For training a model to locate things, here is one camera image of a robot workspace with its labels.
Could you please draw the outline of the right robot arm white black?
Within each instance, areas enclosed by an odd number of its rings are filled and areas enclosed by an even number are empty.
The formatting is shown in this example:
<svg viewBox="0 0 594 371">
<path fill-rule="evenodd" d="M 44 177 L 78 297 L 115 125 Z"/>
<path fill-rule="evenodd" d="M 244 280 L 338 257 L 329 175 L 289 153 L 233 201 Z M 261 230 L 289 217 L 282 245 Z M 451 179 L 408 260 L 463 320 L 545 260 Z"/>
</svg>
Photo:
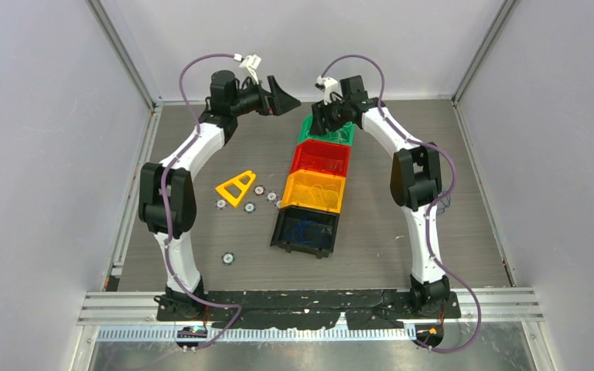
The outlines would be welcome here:
<svg viewBox="0 0 594 371">
<path fill-rule="evenodd" d="M 409 305 L 421 317 L 432 316 L 450 298 L 437 232 L 438 204 L 449 194 L 441 171 L 448 154 L 401 126 L 380 98 L 369 96 L 361 76 L 317 77 L 315 86 L 323 98 L 312 105 L 312 134 L 354 123 L 391 156 L 390 192 L 405 215 L 411 246 Z"/>
</svg>

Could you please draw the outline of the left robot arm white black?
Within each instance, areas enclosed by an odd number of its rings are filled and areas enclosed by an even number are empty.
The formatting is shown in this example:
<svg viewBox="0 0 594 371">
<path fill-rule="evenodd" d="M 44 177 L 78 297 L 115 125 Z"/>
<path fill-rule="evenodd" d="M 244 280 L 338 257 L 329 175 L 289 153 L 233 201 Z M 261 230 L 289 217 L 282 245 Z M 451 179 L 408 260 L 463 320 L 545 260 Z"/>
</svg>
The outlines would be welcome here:
<svg viewBox="0 0 594 371">
<path fill-rule="evenodd" d="M 204 297 L 193 255 L 191 229 L 197 216 L 193 180 L 232 138 L 240 116 L 251 112 L 280 116 L 300 106 L 273 76 L 267 82 L 263 88 L 250 77 L 239 81 L 229 70 L 213 73 L 196 128 L 171 155 L 159 163 L 145 163 L 140 171 L 138 217 L 158 242 L 167 273 L 165 292 L 156 301 L 160 308 L 189 320 L 215 305 Z"/>
</svg>

